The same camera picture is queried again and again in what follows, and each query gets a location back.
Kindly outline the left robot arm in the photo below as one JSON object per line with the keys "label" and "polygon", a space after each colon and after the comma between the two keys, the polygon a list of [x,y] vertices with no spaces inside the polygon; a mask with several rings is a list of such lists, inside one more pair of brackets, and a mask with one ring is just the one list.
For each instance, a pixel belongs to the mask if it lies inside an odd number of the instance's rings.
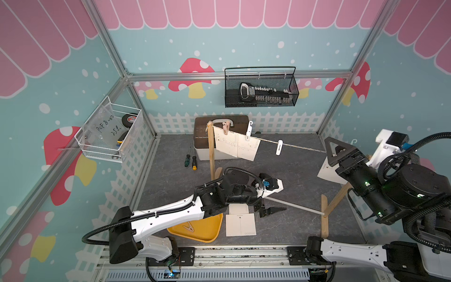
{"label": "left robot arm", "polygon": [[195,187],[193,195],[178,202],[144,211],[131,211],[129,206],[120,208],[110,224],[88,232],[82,242],[108,246],[112,264],[145,257],[170,266],[180,257],[179,248],[174,238],[157,237],[157,232],[221,215],[230,204],[246,204],[261,217],[269,216],[282,209],[265,208],[264,198],[282,190],[280,179],[229,167],[220,177]]}

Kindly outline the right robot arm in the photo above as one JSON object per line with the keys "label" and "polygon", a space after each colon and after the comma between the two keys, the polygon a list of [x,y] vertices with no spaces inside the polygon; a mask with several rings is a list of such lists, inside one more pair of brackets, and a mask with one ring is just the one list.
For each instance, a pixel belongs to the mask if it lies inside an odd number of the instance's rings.
{"label": "right robot arm", "polygon": [[327,161],[350,184],[349,194],[363,199],[378,224],[401,222],[408,242],[346,244],[311,236],[306,262],[370,266],[400,282],[448,282],[451,279],[451,183],[420,164],[418,149],[448,132],[410,145],[403,133],[382,130],[378,147],[367,158],[356,146],[333,137],[325,140]]}

